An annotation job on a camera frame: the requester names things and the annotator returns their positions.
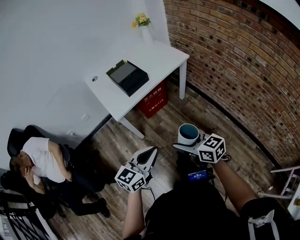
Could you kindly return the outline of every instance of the desk leg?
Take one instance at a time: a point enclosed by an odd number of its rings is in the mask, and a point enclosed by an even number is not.
[[[125,127],[127,127],[131,132],[137,135],[139,138],[143,139],[145,137],[139,130],[137,130],[125,117],[120,119],[120,123],[122,123]]]
[[[181,64],[179,70],[179,98],[183,100],[186,93],[187,61]]]

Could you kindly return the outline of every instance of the man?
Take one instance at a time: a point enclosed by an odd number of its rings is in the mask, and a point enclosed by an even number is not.
[[[208,182],[175,187],[161,195],[143,218],[141,190],[129,193],[123,227],[126,240],[159,239],[295,239],[293,221],[272,198],[259,199],[248,184],[226,162],[213,165],[237,217]]]
[[[21,153],[11,158],[10,169],[21,174],[29,186],[40,194],[45,194],[45,187],[40,177],[47,177],[53,181],[66,203],[78,216],[99,212],[106,218],[110,216],[105,199],[102,198],[94,203],[82,202],[82,198],[78,197],[79,190],[82,187],[91,189],[92,184],[83,179],[77,171],[73,171],[72,174],[66,170],[59,145],[47,138],[30,138],[24,144]]]

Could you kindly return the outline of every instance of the person's hand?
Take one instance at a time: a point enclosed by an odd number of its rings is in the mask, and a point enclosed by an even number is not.
[[[64,174],[64,176],[65,176],[65,178],[69,181],[69,182],[71,182],[72,181],[72,173],[71,172],[66,172],[65,174]]]
[[[34,181],[33,181],[33,172],[31,170],[31,168],[25,168],[25,175],[24,178],[26,179],[26,181],[28,182],[29,186],[33,186],[34,185]]]

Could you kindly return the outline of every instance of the floor board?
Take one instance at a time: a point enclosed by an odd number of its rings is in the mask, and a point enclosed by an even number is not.
[[[179,178],[176,171],[177,154],[172,143],[177,142],[178,127],[183,123],[192,123],[206,133],[215,133],[225,138],[227,154],[232,156],[229,162],[233,168],[254,191],[268,191],[274,186],[270,170],[273,164],[261,150],[238,127],[226,118],[218,109],[204,100],[197,93],[187,88],[184,100],[179,99],[179,88],[167,82],[168,104],[152,118],[147,119],[137,110],[130,111],[126,118],[132,122],[145,138],[141,140],[129,132],[120,123],[110,119],[83,147],[83,151],[104,167],[117,171],[129,160],[133,153],[147,146],[157,146],[159,154],[154,168],[150,186],[155,197],[172,189]],[[225,191],[218,180],[215,185],[224,197]],[[123,219],[126,213],[127,192],[116,184],[106,185],[98,193],[106,199],[111,211],[109,219],[101,214],[83,217],[75,216],[70,209],[65,209],[66,218],[58,214],[50,220],[54,229],[64,240],[117,240],[121,239]],[[143,190],[144,212],[153,204],[150,191]],[[230,201],[228,208],[235,211]]]

